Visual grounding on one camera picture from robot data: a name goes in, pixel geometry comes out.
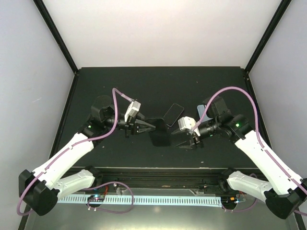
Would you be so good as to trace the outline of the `silver edged smartphone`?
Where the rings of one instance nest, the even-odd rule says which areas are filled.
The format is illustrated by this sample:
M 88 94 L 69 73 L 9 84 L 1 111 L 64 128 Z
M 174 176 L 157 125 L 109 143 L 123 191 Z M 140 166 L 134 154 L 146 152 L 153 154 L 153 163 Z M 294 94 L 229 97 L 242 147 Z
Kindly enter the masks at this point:
M 164 115 L 164 121 L 166 125 L 168 127 L 172 127 L 183 112 L 184 112 L 183 106 L 177 103 L 173 103 Z

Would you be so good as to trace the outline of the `black cased phone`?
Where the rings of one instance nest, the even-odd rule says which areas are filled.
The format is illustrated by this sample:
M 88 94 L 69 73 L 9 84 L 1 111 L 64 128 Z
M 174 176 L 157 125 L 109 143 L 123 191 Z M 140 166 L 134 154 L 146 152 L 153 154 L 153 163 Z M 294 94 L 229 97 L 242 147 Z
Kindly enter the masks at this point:
M 171 146 L 171 137 L 169 134 L 168 126 L 162 117 L 149 118 L 146 119 L 146 122 L 155 126 L 155 130 L 149 132 L 151 143 L 155 147 Z

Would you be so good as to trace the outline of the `light blue cased phone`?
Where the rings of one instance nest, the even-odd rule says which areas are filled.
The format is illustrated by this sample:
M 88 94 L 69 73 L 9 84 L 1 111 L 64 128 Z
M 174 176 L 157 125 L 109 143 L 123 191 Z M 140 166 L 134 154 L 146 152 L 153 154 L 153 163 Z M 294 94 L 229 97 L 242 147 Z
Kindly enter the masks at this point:
M 205 108 L 206 108 L 206 106 L 203 105 L 203 104 L 200 104 L 200 105 L 197 106 L 199 118 L 202 118 L 202 115 L 204 114 Z M 212 120 L 212 118 L 205 115 L 204 118 L 201 120 L 201 122 L 204 123 L 204 122 L 209 121 L 209 120 Z

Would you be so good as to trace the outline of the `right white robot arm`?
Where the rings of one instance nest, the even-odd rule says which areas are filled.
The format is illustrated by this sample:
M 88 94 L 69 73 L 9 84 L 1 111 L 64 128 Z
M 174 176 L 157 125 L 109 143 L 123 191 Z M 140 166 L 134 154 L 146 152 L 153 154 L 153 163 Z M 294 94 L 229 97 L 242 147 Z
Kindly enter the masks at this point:
M 264 202 L 277 217 L 286 219 L 307 199 L 307 181 L 291 170 L 264 142 L 243 115 L 233 116 L 222 97 L 216 97 L 208 106 L 209 120 L 195 130 L 192 117 L 178 120 L 179 128 L 172 135 L 182 134 L 184 139 L 179 148 L 203 147 L 203 139 L 220 135 L 244 152 L 260 169 L 266 180 L 260 180 L 229 168 L 219 179 L 218 187 L 223 193 L 232 190 L 244 192 Z

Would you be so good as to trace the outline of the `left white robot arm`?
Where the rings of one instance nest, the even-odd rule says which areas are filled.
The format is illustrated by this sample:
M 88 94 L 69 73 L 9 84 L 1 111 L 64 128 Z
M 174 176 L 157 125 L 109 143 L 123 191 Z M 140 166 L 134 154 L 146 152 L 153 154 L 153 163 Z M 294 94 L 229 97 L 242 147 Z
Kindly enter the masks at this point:
M 115 95 L 98 96 L 87 121 L 58 153 L 34 170 L 20 173 L 18 215 L 29 214 L 20 211 L 22 202 L 43 216 L 68 195 L 80 190 L 100 190 L 103 187 L 102 175 L 93 166 L 87 166 L 71 176 L 64 177 L 64 174 L 115 129 L 123 130 L 126 137 L 155 130 L 155 126 L 147 123 L 139 112 L 141 104 L 124 94 L 122 97 L 130 103 L 124 114 L 118 112 Z

